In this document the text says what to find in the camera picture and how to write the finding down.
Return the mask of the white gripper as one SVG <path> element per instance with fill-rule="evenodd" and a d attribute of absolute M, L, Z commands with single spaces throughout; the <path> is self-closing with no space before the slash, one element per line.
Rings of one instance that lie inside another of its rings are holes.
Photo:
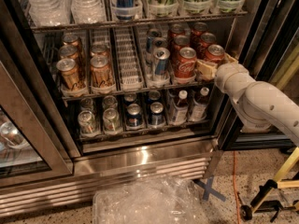
<path fill-rule="evenodd" d="M 198 60 L 196 62 L 196 75 L 198 80 L 210 81 L 214 78 L 217 88 L 227 94 L 233 102 L 237 102 L 245 92 L 245 89 L 255 82 L 249 71 L 238 60 L 226 53 L 226 64 L 218 65 L 213 62 Z"/>

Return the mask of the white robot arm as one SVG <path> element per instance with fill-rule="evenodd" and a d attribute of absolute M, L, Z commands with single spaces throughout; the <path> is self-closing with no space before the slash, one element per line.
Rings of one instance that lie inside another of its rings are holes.
<path fill-rule="evenodd" d="M 204 81 L 214 80 L 229 96 L 245 127 L 263 131 L 273 125 L 299 146 L 299 106 L 285 93 L 268 82 L 256 81 L 237 61 L 216 64 L 197 60 L 195 67 Z"/>

